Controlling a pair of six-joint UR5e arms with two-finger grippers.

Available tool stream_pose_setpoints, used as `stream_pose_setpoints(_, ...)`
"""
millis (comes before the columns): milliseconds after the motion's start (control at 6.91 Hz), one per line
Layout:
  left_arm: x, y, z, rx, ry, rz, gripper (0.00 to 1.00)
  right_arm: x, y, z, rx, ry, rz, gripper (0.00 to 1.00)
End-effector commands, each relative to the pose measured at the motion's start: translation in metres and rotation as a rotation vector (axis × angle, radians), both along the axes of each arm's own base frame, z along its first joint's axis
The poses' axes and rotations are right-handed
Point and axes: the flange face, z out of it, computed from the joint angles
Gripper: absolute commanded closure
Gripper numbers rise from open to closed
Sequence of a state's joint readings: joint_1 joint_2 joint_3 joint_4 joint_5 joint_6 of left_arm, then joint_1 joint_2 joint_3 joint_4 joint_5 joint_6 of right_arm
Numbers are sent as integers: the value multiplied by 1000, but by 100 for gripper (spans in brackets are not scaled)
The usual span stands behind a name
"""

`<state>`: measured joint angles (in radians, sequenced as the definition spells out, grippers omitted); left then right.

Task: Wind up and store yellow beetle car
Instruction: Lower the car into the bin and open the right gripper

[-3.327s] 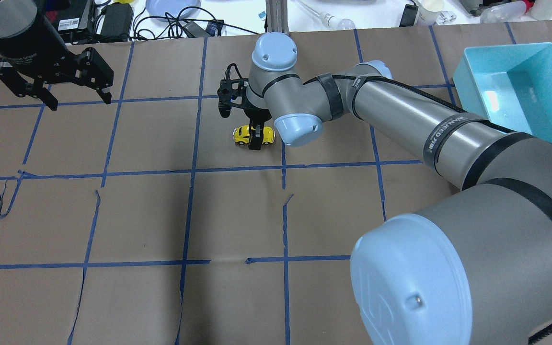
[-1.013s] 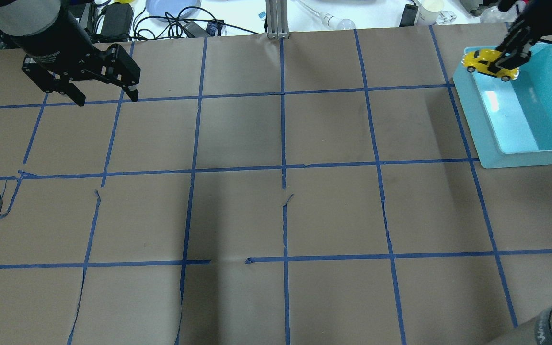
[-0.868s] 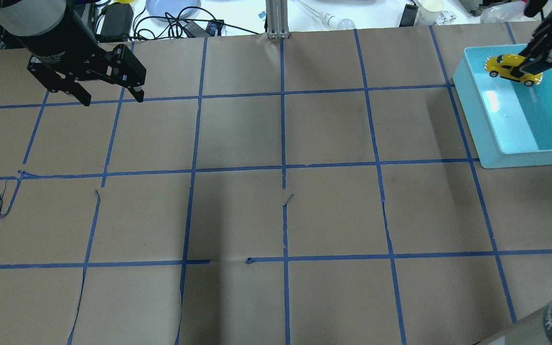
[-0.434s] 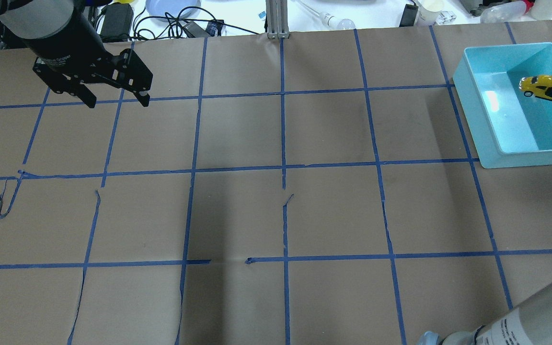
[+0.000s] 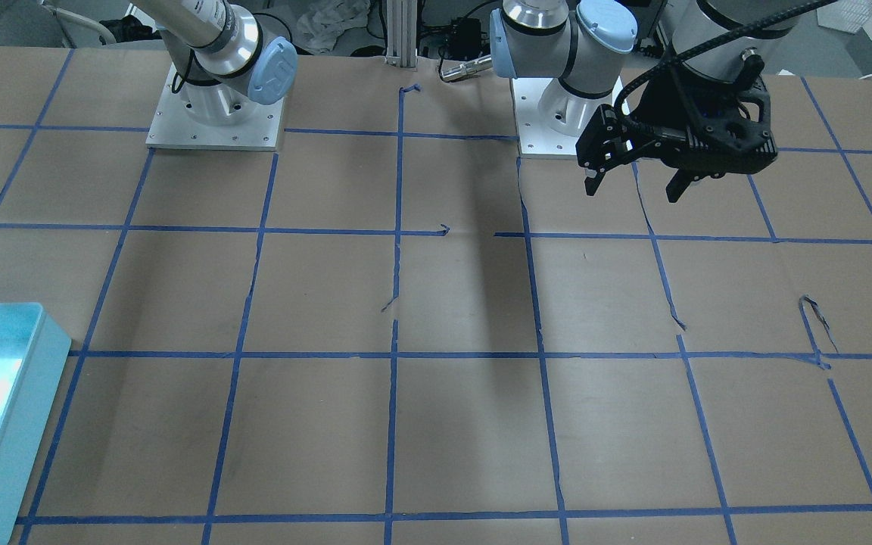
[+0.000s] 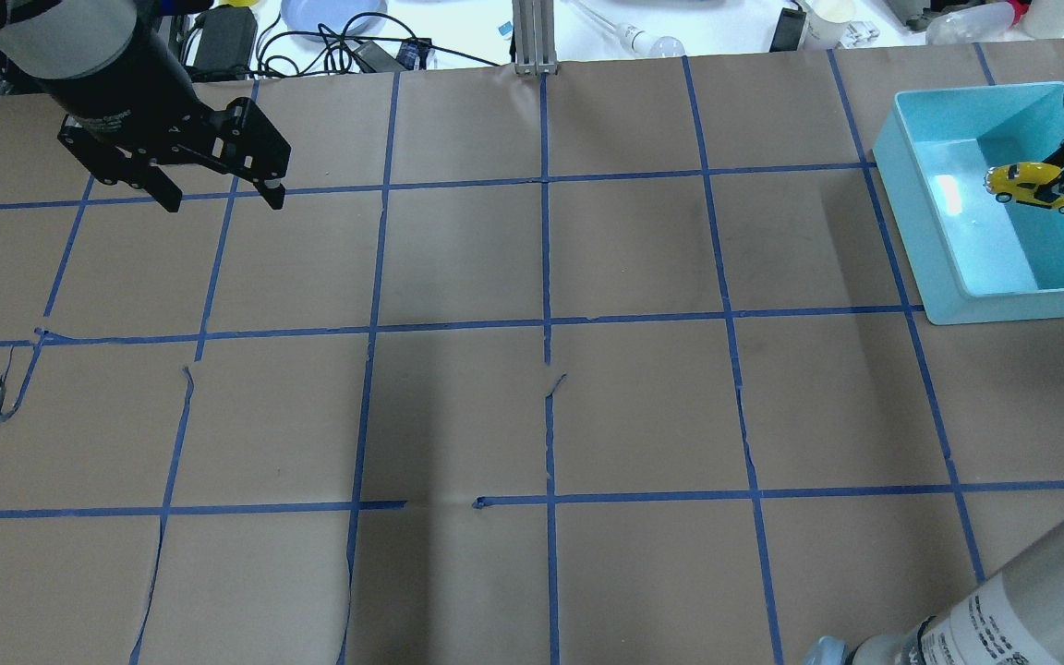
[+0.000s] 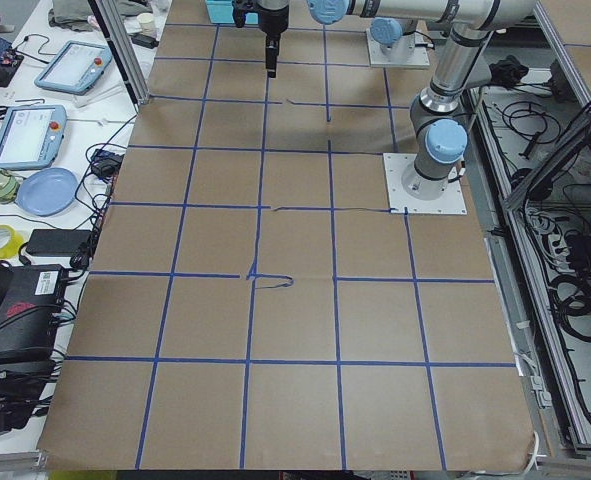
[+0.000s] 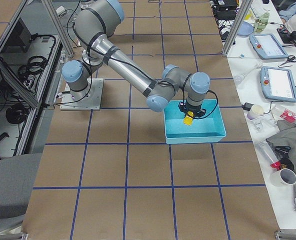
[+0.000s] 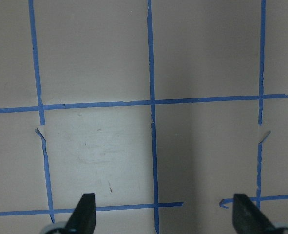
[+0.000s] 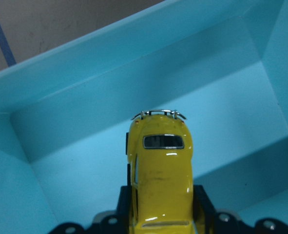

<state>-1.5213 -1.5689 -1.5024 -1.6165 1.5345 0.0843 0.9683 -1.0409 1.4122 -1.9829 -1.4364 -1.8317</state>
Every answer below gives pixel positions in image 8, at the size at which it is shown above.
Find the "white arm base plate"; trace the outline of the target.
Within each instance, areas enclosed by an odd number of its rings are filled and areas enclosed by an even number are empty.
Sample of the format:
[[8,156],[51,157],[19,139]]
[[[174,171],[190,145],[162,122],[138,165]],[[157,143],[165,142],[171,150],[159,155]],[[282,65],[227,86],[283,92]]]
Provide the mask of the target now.
[[101,106],[101,97],[103,91],[103,78],[88,78],[88,86],[85,90],[75,92],[70,90],[68,84],[65,85],[65,91],[69,93],[62,97],[60,110],[62,111],[99,111]]

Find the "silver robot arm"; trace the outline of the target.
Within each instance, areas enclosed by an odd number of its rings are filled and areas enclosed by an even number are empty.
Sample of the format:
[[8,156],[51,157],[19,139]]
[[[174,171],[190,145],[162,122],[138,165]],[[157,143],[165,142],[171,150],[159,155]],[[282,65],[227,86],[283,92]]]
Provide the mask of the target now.
[[183,92],[183,101],[178,107],[188,119],[208,116],[202,108],[209,92],[210,77],[204,72],[189,73],[169,64],[157,80],[145,73],[117,46],[109,41],[116,27],[124,20],[124,11],[117,0],[84,0],[82,9],[73,24],[73,32],[81,42],[81,60],[66,62],[62,76],[73,93],[88,91],[88,78],[102,65],[113,69],[146,97],[147,106],[163,111],[178,90]]

